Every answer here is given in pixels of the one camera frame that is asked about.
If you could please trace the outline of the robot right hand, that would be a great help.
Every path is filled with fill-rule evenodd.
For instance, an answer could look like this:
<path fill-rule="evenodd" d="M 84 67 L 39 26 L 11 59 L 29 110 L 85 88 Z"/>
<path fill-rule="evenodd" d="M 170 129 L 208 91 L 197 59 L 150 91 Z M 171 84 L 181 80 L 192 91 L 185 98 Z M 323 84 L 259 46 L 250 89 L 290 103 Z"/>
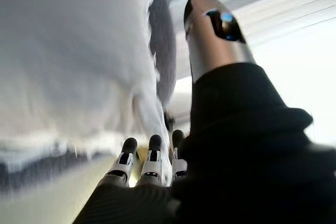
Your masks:
<path fill-rule="evenodd" d="M 313 121 L 289 108 L 256 64 L 219 0 L 188 0 L 191 130 L 153 135 L 140 179 L 128 186 L 136 140 L 99 181 L 75 223 L 335 223 L 335 149 L 305 135 Z"/>

